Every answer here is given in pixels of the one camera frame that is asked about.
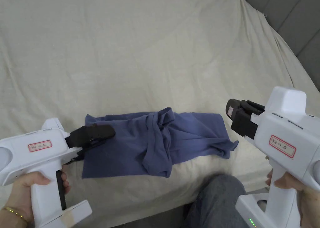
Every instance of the gray headboard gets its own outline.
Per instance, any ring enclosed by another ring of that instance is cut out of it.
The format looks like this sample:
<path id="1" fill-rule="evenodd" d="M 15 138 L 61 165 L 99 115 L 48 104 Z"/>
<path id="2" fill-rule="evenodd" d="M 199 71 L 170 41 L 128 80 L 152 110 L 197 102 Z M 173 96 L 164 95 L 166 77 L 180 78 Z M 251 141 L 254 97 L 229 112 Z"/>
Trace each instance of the gray headboard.
<path id="1" fill-rule="evenodd" d="M 320 0 L 246 0 L 291 47 L 320 91 Z"/>

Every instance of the beige bedsheet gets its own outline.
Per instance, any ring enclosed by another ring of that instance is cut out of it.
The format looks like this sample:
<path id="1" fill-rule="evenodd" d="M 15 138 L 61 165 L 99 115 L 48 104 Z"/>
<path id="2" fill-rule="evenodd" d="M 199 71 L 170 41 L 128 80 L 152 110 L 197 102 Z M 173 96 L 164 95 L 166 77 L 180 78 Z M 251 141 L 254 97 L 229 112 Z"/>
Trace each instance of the beige bedsheet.
<path id="1" fill-rule="evenodd" d="M 111 227 L 154 215 L 197 196 L 212 175 L 264 187 L 264 155 L 230 130 L 230 98 L 265 104 L 274 86 L 320 95 L 264 15 L 244 0 L 0 0 L 0 137 L 41 128 L 58 117 L 66 131 L 92 116 L 155 111 L 221 113 L 229 160 L 199 157 L 172 175 L 81 179 L 69 167 L 68 205 L 88 199 L 79 227 Z M 3 205 L 10 187 L 0 187 Z"/>

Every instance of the knee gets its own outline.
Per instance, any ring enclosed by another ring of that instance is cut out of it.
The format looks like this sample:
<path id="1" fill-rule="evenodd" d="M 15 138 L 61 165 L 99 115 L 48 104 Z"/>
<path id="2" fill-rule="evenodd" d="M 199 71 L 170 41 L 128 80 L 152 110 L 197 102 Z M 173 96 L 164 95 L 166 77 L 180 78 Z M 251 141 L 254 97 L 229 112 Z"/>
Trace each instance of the knee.
<path id="1" fill-rule="evenodd" d="M 245 189 L 240 180 L 227 174 L 214 176 L 204 191 L 206 193 L 228 194 L 235 197 L 245 194 Z"/>

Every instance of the blue t-shirt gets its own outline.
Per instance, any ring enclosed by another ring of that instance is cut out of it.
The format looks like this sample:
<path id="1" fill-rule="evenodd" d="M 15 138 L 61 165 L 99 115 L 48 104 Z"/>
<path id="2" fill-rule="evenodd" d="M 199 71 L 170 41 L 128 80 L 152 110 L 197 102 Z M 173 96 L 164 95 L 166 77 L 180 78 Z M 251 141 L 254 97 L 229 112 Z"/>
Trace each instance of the blue t-shirt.
<path id="1" fill-rule="evenodd" d="M 128 175 L 169 177 L 172 165 L 215 154 L 229 159 L 238 141 L 229 140 L 220 114 L 158 112 L 85 117 L 85 124 L 109 124 L 114 138 L 85 153 L 82 178 Z"/>

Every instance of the human hand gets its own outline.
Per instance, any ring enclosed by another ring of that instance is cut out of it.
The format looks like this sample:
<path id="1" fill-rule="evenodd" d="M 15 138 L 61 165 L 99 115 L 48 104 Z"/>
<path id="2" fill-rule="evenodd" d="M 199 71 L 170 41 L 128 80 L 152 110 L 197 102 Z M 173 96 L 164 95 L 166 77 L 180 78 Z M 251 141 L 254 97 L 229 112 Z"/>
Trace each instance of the human hand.
<path id="1" fill-rule="evenodd" d="M 71 187 L 67 181 L 67 175 L 62 173 L 61 177 L 64 181 L 63 185 L 65 187 L 65 193 L 68 193 Z M 33 222 L 34 218 L 31 207 L 30 187 L 33 184 L 48 185 L 50 182 L 51 181 L 44 177 L 40 172 L 31 172 L 19 177 L 13 183 L 10 197 L 5 206 L 16 210 L 28 223 Z"/>
<path id="2" fill-rule="evenodd" d="M 271 185 L 272 170 L 267 175 L 266 184 Z M 298 191 L 298 209 L 302 228 L 320 227 L 320 192 L 305 186 L 301 181 L 286 172 L 274 185 L 282 189 L 296 189 Z"/>

